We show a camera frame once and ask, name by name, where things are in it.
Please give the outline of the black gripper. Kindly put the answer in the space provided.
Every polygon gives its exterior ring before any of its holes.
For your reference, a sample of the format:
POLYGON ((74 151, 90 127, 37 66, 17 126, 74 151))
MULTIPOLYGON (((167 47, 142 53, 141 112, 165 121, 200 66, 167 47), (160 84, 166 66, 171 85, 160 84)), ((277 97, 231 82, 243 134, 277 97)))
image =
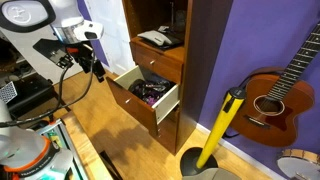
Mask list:
POLYGON ((82 67, 85 73, 92 71, 99 82, 104 81, 105 70, 102 63, 94 55, 93 50, 87 47, 79 47, 79 52, 75 57, 76 62, 82 67))

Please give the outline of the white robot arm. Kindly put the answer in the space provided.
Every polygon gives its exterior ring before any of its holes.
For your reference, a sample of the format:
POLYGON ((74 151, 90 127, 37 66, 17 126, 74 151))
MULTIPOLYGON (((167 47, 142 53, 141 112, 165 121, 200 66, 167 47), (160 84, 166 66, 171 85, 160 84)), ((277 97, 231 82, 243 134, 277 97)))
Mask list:
MULTIPOLYGON (((102 37, 102 24, 86 20, 77 0, 6 0, 1 3, 1 27, 18 33, 49 25, 64 46, 83 46, 102 37)), ((12 180, 62 180, 73 161, 70 150, 35 131, 22 129, 1 104, 1 165, 12 180)))

